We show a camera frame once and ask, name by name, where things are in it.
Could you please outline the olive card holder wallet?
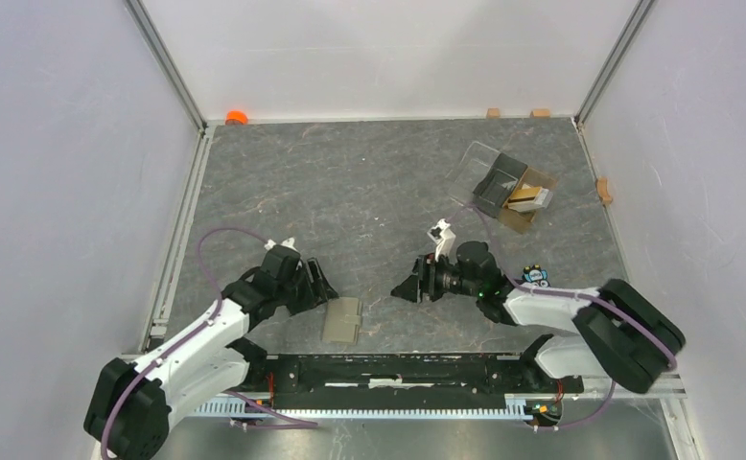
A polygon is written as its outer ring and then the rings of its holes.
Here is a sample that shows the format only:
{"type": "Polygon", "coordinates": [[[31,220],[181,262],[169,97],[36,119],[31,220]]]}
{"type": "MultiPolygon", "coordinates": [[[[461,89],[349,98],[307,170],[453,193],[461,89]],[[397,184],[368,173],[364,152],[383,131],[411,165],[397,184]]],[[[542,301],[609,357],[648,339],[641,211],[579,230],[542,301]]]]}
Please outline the olive card holder wallet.
{"type": "Polygon", "coordinates": [[[355,345],[361,328],[361,300],[339,297],[327,303],[322,341],[355,345]]]}

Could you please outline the gold credit card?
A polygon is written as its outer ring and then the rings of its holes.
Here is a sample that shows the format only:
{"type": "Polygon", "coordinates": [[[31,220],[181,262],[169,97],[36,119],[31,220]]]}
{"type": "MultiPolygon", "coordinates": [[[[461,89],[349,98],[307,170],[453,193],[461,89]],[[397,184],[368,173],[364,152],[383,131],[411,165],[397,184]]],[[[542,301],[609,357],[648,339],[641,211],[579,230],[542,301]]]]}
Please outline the gold credit card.
{"type": "Polygon", "coordinates": [[[543,188],[540,186],[522,184],[512,191],[508,199],[505,201],[504,207],[508,208],[515,204],[534,201],[542,191],[543,188]]]}

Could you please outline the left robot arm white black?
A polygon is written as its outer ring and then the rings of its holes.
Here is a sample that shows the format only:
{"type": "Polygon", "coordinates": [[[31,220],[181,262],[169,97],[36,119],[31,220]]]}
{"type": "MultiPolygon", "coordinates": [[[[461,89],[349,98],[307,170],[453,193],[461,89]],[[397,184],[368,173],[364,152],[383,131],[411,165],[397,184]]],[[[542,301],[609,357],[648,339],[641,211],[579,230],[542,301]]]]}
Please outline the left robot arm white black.
{"type": "Polygon", "coordinates": [[[213,304],[164,344],[127,362],[115,357],[97,379],[83,429],[118,459],[151,459],[171,430],[221,392],[256,390],[268,366],[246,335],[280,307],[310,311],[338,293],[315,258],[270,242],[262,263],[217,291],[213,304]]]}

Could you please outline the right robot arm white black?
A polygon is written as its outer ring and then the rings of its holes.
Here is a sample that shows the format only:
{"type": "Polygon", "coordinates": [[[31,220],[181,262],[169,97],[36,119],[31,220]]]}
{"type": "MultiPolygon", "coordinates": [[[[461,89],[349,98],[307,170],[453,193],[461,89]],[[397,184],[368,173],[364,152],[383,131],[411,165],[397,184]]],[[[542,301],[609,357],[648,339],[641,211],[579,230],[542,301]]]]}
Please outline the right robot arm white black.
{"type": "Polygon", "coordinates": [[[627,281],[576,289],[511,278],[484,241],[463,243],[453,259],[436,253],[417,258],[391,294],[413,303],[446,294],[472,297],[494,323],[561,332],[533,346],[520,366],[523,384],[533,391],[565,377],[605,376],[645,394],[676,369],[687,344],[683,331],[627,281]]]}

